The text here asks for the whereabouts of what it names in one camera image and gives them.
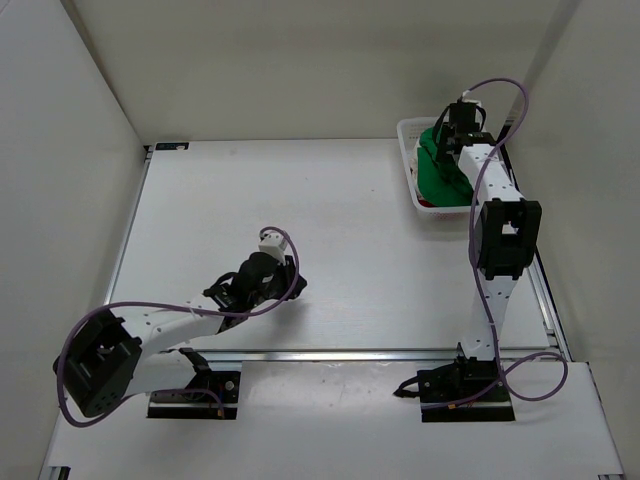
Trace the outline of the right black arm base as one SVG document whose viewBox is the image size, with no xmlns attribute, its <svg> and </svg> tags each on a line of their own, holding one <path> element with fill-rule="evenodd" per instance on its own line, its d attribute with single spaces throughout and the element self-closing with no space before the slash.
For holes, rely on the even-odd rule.
<svg viewBox="0 0 640 480">
<path fill-rule="evenodd" d="M 417 399 L 424 423 L 512 422 L 510 394 L 502 384 L 497 362 L 458 353 L 445 365 L 421 369 L 393 392 Z"/>
</svg>

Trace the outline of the white plastic basket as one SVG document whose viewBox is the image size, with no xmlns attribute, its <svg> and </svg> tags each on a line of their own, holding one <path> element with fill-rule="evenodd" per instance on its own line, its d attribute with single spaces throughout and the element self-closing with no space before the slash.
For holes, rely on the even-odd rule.
<svg viewBox="0 0 640 480">
<path fill-rule="evenodd" d="M 471 185 L 456 164 L 438 165 L 431 139 L 436 117 L 416 117 L 397 124 L 402 164 L 417 213 L 427 219 L 451 219 L 468 214 Z"/>
</svg>

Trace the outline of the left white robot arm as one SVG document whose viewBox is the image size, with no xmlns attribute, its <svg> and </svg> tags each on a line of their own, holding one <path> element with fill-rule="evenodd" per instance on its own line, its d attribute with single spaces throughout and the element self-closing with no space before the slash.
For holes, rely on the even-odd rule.
<svg viewBox="0 0 640 480">
<path fill-rule="evenodd" d="M 224 419 L 224 403 L 233 395 L 188 344 L 298 298 L 307 281 L 298 254 L 287 254 L 287 247 L 281 235 L 267 234 L 237 270 L 183 305 L 120 302 L 89 313 L 53 364 L 67 422 L 92 426 L 139 394 L 156 394 Z"/>
</svg>

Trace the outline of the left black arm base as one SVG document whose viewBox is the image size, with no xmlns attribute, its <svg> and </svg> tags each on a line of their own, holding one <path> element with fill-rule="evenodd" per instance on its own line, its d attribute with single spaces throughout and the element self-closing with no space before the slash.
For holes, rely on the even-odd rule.
<svg viewBox="0 0 640 480">
<path fill-rule="evenodd" d="M 180 348 L 190 366 L 189 382 L 150 394 L 149 419 L 226 420 L 237 418 L 241 382 L 239 363 L 211 365 L 191 348 Z"/>
</svg>

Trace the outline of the green t shirt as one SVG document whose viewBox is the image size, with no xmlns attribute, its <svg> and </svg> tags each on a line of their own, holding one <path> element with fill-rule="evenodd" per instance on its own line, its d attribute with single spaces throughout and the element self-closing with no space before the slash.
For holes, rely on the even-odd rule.
<svg viewBox="0 0 640 480">
<path fill-rule="evenodd" d="M 418 154 L 418 192 L 435 207 L 466 207 L 471 204 L 473 189 L 466 175 L 455 163 L 436 161 L 433 127 L 420 135 L 415 151 Z"/>
</svg>

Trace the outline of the white t shirt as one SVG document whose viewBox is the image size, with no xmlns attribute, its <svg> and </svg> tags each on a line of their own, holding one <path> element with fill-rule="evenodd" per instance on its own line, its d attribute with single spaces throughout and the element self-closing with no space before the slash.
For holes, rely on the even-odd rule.
<svg viewBox="0 0 640 480">
<path fill-rule="evenodd" d="M 418 174 L 418 169 L 419 169 L 418 154 L 417 154 L 416 151 L 412 151 L 409 154 L 408 164 L 409 164 L 409 169 L 410 169 L 411 176 L 416 178 L 417 174 Z"/>
</svg>

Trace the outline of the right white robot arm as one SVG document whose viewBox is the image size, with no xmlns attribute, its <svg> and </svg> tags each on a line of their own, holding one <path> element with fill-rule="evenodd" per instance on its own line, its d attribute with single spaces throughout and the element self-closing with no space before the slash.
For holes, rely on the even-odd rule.
<svg viewBox="0 0 640 480">
<path fill-rule="evenodd" d="M 460 98 L 436 122 L 434 138 L 436 165 L 458 167 L 474 187 L 469 259 L 478 286 L 461 350 L 493 361 L 511 294 L 533 261 L 542 208 L 515 186 L 485 118 L 479 102 Z"/>
</svg>

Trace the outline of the dark label sticker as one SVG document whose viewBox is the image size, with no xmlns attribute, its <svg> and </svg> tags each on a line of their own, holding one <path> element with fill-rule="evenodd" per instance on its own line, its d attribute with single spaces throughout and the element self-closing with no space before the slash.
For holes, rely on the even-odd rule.
<svg viewBox="0 0 640 480">
<path fill-rule="evenodd" d="M 159 142 L 155 145 L 155 151 L 184 151 L 188 150 L 189 142 Z"/>
</svg>

